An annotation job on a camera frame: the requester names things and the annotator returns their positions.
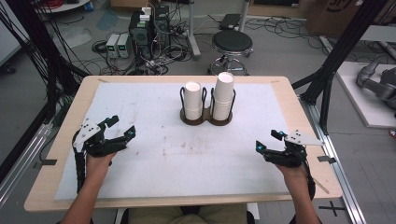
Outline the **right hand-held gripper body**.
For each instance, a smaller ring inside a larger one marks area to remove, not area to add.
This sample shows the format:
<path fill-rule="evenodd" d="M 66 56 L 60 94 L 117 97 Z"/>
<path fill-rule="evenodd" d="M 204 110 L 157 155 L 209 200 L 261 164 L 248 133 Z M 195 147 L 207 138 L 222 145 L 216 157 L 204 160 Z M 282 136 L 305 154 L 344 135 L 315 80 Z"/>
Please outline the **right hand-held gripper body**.
<path fill-rule="evenodd" d="M 273 164 L 295 168 L 306 162 L 307 146 L 323 146 L 324 142 L 307 133 L 295 130 L 293 133 L 286 133 L 283 142 L 284 149 L 269 149 L 270 154 L 265 156 L 265 160 Z"/>

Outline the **cardboard box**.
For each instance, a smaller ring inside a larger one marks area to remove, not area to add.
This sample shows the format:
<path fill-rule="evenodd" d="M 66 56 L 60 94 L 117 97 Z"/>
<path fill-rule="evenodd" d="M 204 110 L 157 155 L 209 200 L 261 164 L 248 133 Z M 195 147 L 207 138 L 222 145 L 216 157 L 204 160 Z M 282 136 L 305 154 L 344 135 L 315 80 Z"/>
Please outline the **cardboard box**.
<path fill-rule="evenodd" d="M 307 8 L 305 28 L 311 35 L 339 37 L 365 0 L 313 0 Z"/>

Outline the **person's left hand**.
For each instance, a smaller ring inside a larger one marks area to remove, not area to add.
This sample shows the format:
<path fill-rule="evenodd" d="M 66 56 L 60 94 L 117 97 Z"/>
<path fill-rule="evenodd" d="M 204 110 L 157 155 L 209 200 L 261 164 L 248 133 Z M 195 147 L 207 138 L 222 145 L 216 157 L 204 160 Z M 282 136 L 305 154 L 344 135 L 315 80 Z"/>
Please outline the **person's left hand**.
<path fill-rule="evenodd" d="M 108 167 L 115 156 L 116 153 L 97 158 L 88 155 L 86 182 L 101 186 L 105 180 Z"/>

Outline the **white table leg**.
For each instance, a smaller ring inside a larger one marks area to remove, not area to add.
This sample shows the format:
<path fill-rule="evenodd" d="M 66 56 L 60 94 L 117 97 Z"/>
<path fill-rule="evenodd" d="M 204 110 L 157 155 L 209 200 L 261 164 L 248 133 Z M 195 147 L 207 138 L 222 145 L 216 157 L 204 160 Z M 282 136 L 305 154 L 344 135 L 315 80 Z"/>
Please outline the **white table leg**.
<path fill-rule="evenodd" d="M 194 36 L 194 0 L 189 1 L 189 28 L 187 30 L 188 43 L 191 50 L 191 56 L 194 60 L 198 60 L 201 57 L 201 51 L 199 50 L 196 38 Z"/>

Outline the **white platform board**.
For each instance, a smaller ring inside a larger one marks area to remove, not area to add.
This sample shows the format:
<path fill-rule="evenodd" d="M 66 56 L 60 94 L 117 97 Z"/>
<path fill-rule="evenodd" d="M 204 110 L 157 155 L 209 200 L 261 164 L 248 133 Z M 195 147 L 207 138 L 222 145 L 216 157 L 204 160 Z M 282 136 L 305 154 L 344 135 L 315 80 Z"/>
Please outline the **white platform board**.
<path fill-rule="evenodd" d="M 386 106 L 373 92 L 356 84 L 359 71 L 366 65 L 367 63 L 344 62 L 338 69 L 337 76 L 366 127 L 396 129 L 396 110 Z"/>

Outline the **white table mat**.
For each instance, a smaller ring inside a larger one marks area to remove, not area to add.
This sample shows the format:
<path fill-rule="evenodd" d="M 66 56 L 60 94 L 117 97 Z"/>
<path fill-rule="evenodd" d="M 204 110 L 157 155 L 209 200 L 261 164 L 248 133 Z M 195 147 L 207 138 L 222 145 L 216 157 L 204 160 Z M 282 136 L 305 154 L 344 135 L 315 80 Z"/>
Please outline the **white table mat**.
<path fill-rule="evenodd" d="M 135 127 L 136 136 L 113 160 L 102 199 L 284 194 L 282 174 L 255 150 L 280 150 L 272 137 L 286 122 L 269 84 L 237 84 L 233 118 L 225 126 L 185 124 L 178 83 L 102 83 L 87 119 L 118 116 L 112 139 Z"/>

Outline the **thin wooden stick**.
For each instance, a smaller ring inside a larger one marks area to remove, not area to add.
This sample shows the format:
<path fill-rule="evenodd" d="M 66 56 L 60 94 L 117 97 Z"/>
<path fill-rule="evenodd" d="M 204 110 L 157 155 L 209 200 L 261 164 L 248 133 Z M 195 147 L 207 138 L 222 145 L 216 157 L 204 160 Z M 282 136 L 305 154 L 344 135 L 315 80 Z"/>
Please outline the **thin wooden stick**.
<path fill-rule="evenodd" d="M 318 179 L 313 177 L 314 182 L 316 183 L 316 185 L 326 194 L 330 195 L 330 190 L 324 185 L 322 184 Z"/>

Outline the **person's khaki pants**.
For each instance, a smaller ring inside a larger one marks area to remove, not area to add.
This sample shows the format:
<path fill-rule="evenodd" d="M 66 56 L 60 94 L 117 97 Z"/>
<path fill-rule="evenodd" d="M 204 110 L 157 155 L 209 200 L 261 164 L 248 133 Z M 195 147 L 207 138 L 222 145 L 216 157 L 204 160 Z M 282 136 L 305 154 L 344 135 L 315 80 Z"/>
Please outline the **person's khaki pants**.
<path fill-rule="evenodd" d="M 245 204 L 136 208 L 129 224 L 254 224 L 254 216 Z"/>

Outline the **black flat device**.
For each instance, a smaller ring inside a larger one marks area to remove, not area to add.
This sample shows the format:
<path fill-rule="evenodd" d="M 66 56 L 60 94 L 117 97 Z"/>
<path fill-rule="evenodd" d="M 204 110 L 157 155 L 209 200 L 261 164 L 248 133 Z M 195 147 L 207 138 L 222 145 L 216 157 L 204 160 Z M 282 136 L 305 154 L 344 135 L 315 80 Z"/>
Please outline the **black flat device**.
<path fill-rule="evenodd" d="M 226 14 L 222 21 L 219 23 L 220 30 L 234 29 L 238 25 L 240 17 L 241 15 L 239 13 Z"/>

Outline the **black round stool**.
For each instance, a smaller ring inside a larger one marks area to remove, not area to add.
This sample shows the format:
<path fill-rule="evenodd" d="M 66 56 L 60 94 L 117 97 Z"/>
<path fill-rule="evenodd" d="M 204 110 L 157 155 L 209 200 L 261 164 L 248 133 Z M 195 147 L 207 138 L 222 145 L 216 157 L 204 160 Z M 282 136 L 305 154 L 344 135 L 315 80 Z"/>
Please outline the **black round stool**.
<path fill-rule="evenodd" d="M 216 76 L 221 72 L 230 72 L 238 76 L 248 75 L 245 65 L 238 60 L 239 56 L 248 58 L 253 52 L 253 42 L 247 34 L 222 30 L 213 36 L 212 47 L 221 56 L 208 66 L 208 74 Z"/>

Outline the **black frame post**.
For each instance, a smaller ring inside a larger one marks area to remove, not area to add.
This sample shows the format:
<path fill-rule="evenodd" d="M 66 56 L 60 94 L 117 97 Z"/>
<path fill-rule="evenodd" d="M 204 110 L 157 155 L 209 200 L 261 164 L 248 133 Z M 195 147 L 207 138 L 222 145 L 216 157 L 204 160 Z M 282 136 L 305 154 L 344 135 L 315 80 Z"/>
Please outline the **black frame post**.
<path fill-rule="evenodd" d="M 318 124 L 326 135 L 329 134 L 328 115 L 332 93 L 332 80 L 338 68 L 361 40 L 364 33 L 387 2 L 388 0 L 363 0 L 360 9 L 341 34 L 322 66 L 315 73 L 291 85 L 296 90 L 309 84 L 307 90 L 300 95 L 301 99 L 308 105 L 315 105 L 319 95 L 322 94 Z"/>
<path fill-rule="evenodd" d="M 14 25 L 14 19 L 11 19 L 6 12 L 1 10 L 0 21 L 17 39 L 21 48 L 35 66 L 35 70 L 46 84 L 47 102 L 19 142 L 0 164 L 0 184 L 10 176 L 11 169 L 21 157 L 24 148 L 39 126 L 55 115 L 55 104 L 58 100 L 74 96 L 79 88 L 78 78 L 82 80 L 89 75 L 89 73 L 67 61 L 58 50 L 45 23 L 36 12 L 35 0 L 6 0 L 6 3 L 16 16 L 16 20 L 21 23 L 28 41 L 21 38 L 23 33 Z"/>

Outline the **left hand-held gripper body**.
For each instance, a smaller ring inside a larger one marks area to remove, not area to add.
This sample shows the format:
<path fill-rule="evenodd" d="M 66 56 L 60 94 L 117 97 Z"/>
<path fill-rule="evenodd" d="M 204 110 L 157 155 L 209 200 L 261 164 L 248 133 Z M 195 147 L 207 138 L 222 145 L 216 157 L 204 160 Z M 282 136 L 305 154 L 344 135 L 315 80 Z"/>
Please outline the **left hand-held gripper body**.
<path fill-rule="evenodd" d="M 104 157 L 120 150 L 118 144 L 110 144 L 100 134 L 100 127 L 91 119 L 84 119 L 73 137 L 72 147 L 75 152 L 86 151 L 93 157 Z"/>

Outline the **grey bench power supply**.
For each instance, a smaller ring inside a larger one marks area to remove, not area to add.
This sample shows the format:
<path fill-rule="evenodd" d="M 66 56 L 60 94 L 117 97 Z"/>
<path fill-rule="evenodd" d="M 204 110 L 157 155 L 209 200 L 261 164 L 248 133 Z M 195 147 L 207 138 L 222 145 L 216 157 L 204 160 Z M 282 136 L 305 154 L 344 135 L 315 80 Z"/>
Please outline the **grey bench power supply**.
<path fill-rule="evenodd" d="M 117 43 L 119 55 L 121 58 L 129 57 L 129 36 L 127 34 L 121 34 Z"/>
<path fill-rule="evenodd" d="M 119 57 L 119 52 L 118 52 L 118 40 L 120 36 L 119 35 L 111 35 L 110 38 L 106 42 L 106 50 L 109 58 L 118 58 Z"/>

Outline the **black computer tower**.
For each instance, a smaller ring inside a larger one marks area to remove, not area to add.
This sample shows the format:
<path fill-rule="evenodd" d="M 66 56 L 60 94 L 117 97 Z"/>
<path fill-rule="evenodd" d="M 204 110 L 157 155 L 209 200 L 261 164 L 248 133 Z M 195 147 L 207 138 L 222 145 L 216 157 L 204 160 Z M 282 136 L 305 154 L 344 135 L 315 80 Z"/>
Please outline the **black computer tower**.
<path fill-rule="evenodd" d="M 169 6 L 142 7 L 133 13 L 129 33 L 134 52 L 150 60 L 170 46 Z"/>

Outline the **short stack white paper cups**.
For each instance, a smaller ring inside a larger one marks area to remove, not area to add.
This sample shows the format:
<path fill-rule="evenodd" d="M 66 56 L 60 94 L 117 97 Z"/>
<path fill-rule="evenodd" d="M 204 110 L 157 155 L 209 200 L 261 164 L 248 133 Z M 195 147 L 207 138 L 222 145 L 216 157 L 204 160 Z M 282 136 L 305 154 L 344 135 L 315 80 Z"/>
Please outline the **short stack white paper cups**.
<path fill-rule="evenodd" d="M 202 88 L 201 84 L 195 81 L 189 81 L 185 85 L 184 106 L 186 119 L 196 120 L 201 117 L 202 113 Z"/>

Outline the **aluminium rail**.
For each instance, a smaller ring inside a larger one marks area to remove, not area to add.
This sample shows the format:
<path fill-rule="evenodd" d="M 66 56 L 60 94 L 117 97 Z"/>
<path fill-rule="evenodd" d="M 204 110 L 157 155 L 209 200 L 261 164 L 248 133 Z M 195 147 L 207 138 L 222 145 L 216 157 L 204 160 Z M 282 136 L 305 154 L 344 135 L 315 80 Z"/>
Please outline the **aluminium rail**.
<path fill-rule="evenodd" d="M 4 181 L 0 184 L 0 209 L 6 204 L 12 191 L 35 159 L 40 148 L 44 146 L 53 129 L 52 124 L 42 124 L 32 137 L 28 138 L 27 145 L 22 147 L 18 157 Z"/>
<path fill-rule="evenodd" d="M 342 190 L 342 202 L 346 209 L 346 213 L 349 217 L 351 224 L 367 224 L 365 217 L 361 211 L 361 207 L 354 195 L 353 189 L 349 184 L 347 175 L 344 171 L 342 163 L 339 160 L 335 147 L 332 143 L 332 139 L 327 135 L 319 125 L 320 113 L 315 105 L 309 105 L 308 103 L 300 100 L 300 103 L 307 115 L 311 126 L 317 137 L 324 142 L 323 151 L 326 156 L 330 159 L 334 159 L 331 163 L 331 167 L 336 176 L 336 179 Z"/>

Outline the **person's right hand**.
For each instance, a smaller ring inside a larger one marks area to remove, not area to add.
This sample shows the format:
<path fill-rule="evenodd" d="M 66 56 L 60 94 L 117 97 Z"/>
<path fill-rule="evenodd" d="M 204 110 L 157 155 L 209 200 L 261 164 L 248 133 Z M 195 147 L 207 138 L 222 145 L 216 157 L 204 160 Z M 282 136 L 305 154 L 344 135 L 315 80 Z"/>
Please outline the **person's right hand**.
<path fill-rule="evenodd" d="M 289 168 L 278 165 L 276 167 L 284 176 L 288 189 L 302 189 L 307 187 L 307 175 L 303 166 Z"/>

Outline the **tall stack white paper cups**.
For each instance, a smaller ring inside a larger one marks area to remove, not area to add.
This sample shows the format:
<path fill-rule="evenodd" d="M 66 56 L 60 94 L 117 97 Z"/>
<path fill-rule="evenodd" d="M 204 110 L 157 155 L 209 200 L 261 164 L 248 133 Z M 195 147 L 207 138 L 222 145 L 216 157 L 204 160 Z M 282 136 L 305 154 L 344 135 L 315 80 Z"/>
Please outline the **tall stack white paper cups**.
<path fill-rule="evenodd" d="M 229 117 L 233 101 L 234 77 L 230 72 L 218 74 L 215 89 L 213 91 L 212 118 L 226 120 Z"/>

